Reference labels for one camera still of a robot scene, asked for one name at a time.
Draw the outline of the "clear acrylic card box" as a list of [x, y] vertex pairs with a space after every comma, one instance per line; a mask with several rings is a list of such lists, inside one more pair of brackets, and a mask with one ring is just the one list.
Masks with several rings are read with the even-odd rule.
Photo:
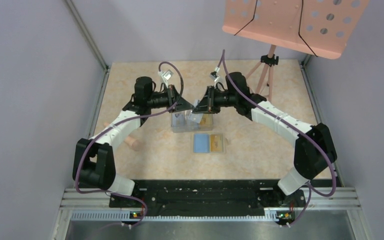
[[214, 128], [211, 114], [192, 113], [191, 110], [171, 114], [171, 130], [174, 133], [210, 131]]

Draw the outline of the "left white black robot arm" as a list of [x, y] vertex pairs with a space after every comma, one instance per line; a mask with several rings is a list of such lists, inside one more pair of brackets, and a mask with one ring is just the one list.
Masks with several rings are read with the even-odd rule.
[[148, 118], [154, 117], [153, 109], [165, 108], [166, 112], [176, 113], [194, 107], [174, 85], [165, 86], [161, 91], [156, 91], [155, 87], [156, 83], [150, 77], [137, 78], [130, 101], [115, 120], [97, 135], [76, 143], [72, 177], [77, 190], [83, 185], [91, 187], [93, 193], [101, 190], [119, 194], [129, 207], [140, 202], [141, 194], [134, 189], [135, 182], [116, 172], [117, 148]]

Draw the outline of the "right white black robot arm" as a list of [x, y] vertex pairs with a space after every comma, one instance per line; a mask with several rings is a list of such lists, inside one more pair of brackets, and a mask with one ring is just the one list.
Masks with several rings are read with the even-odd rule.
[[241, 72], [231, 72], [225, 80], [226, 89], [208, 86], [192, 112], [218, 114], [221, 108], [233, 107], [239, 115], [270, 128], [294, 147], [293, 167], [273, 192], [277, 205], [287, 206], [294, 198], [293, 193], [324, 169], [334, 173], [333, 163], [338, 156], [325, 124], [311, 125], [279, 110], [265, 97], [252, 93]]

